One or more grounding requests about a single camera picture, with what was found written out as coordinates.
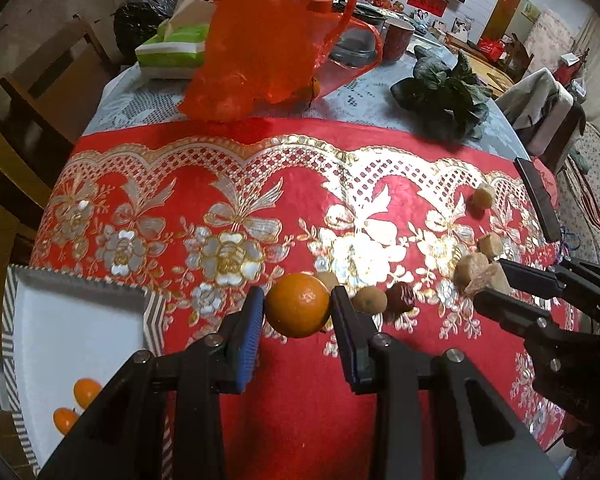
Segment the red plastic bag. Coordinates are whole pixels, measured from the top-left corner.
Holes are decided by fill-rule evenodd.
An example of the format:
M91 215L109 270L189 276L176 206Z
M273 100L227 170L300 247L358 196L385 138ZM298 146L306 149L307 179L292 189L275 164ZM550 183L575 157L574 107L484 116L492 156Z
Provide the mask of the red plastic bag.
M219 0L204 64L180 105L190 119L231 122L278 104L307 103L373 70L379 32L353 18L356 0ZM345 32L373 37L375 58L361 67L330 58Z

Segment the red embroidered table cloth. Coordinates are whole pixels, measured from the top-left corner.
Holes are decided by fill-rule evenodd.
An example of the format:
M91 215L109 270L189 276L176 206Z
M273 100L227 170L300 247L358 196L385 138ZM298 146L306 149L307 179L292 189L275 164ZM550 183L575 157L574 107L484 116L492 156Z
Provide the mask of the red embroidered table cloth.
M495 191L485 211L469 203L481 183ZM555 258L507 159L319 119L170 122L79 140L31 262L161 292L169 352L214 332L249 287L287 274L330 271L348 292L408 283L414 310L377 326L428 353L464 351L547 446L564 413L534 392L520 340L453 281L490 232L509 259Z

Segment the small banana piece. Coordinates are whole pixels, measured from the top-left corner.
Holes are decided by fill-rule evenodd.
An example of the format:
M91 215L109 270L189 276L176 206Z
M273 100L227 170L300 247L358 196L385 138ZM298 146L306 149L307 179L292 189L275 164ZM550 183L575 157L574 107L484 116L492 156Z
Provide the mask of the small banana piece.
M504 254L504 245L501 237L493 232L486 233L477 240L479 252L490 261L500 258Z

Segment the green tissue pack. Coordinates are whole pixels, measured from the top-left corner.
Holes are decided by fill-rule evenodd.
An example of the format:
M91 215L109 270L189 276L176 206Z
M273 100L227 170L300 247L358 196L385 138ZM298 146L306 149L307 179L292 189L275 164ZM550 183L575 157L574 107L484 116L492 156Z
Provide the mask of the green tissue pack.
M178 0L173 15L163 21L154 36L135 49L140 72L150 79L190 79L204 64L204 51L213 2Z

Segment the orange mandarin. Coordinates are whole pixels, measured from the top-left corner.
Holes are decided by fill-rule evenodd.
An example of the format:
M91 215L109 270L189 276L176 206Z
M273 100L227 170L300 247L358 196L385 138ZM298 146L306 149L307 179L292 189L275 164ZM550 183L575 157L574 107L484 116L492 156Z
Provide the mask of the orange mandarin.
M54 411L53 422L56 429L65 436L78 421L80 415L70 408L58 408Z
M92 378L80 378L73 385L73 396L80 408L86 410L102 391L102 385Z
M280 278L264 300L264 314L274 330L288 338L309 337L328 319L329 291L314 276L291 273Z

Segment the glass jar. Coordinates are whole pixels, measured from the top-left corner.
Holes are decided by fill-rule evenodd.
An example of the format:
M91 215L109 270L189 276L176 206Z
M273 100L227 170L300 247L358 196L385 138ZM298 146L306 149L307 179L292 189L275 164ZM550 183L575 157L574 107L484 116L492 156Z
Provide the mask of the glass jar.
M380 12L369 6L356 6L351 21L332 47L329 57L341 65L355 68L373 64L378 55L375 36L370 28L373 27L380 34L385 21Z

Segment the wooden chair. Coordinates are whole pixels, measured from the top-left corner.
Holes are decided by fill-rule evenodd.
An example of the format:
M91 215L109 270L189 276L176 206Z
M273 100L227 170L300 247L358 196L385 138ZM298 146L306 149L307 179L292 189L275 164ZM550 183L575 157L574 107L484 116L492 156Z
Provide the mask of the wooden chair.
M10 99L9 143L35 166L69 155L117 66L79 15L61 27L0 85Z

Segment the black plastic bag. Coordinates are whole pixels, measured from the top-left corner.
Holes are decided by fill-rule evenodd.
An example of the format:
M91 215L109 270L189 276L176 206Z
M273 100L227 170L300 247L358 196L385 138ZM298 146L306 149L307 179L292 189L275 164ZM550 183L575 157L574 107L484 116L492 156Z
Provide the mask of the black plastic bag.
M124 0L114 12L114 39L126 60L157 33L175 10L178 0Z

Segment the large banana chunk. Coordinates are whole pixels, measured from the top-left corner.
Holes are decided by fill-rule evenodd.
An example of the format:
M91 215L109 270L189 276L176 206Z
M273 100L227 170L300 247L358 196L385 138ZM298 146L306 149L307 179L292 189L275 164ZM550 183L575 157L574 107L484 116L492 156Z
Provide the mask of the large banana chunk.
M513 293L506 274L498 262L489 264L480 274L476 275L465 287L464 295L472 299L478 292L487 288L508 296Z

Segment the red mug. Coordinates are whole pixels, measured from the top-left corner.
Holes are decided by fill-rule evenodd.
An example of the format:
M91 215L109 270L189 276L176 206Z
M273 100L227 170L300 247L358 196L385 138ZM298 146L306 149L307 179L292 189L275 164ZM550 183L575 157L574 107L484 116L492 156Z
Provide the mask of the red mug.
M387 33L382 46L382 60L395 63L402 58L414 34L414 26L400 18L387 18Z

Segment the grey jacket on chair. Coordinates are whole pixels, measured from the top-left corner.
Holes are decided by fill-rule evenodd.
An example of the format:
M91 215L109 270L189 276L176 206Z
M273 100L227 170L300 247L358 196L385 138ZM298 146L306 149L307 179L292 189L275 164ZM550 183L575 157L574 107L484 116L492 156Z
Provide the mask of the grey jacket on chair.
M546 68L525 76L495 100L531 157L557 174L585 129L582 105Z

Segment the dark red date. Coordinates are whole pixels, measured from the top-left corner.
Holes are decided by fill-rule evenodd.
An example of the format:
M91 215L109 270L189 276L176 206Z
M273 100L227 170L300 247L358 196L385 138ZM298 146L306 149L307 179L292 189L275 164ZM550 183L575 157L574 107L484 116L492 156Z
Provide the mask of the dark red date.
M386 290L387 313L401 315L411 312L416 306L416 297L412 286L405 282L395 282Z

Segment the kiwi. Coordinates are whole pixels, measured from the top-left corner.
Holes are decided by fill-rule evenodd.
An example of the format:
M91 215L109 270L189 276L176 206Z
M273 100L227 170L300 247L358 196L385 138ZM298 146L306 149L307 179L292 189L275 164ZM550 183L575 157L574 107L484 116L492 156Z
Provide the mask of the kiwi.
M352 307L356 312L369 315L381 314L387 310L388 298L382 289L376 286L365 286L353 296Z
M330 271L316 272L314 276L324 285L324 287L331 292L340 283L335 274Z

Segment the striped white tray box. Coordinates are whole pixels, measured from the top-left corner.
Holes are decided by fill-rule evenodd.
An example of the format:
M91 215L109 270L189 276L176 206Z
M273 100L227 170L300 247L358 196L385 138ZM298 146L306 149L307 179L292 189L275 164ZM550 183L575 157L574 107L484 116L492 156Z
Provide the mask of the striped white tray box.
M8 268L3 370L12 420L33 471L41 471L62 439L55 411L79 408L78 380L106 385L135 351L162 354L165 307L158 292L136 285Z

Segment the green leafy vegetables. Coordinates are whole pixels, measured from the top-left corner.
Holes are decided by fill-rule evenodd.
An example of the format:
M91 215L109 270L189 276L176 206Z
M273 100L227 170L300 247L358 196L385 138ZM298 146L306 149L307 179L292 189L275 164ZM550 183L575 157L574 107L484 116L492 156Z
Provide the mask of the green leafy vegetables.
M460 52L450 67L431 49L416 46L414 55L412 76L390 88L393 99L404 110L424 118L434 139L460 142L478 138L493 92L472 71L467 56Z

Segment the round banana slice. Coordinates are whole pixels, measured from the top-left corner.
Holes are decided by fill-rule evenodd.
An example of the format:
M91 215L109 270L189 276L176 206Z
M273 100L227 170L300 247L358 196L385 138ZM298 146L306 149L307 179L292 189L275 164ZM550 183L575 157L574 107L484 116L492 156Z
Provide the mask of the round banana slice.
M489 266L490 261L482 252L464 255L456 264L453 281L460 290L463 290L476 276Z

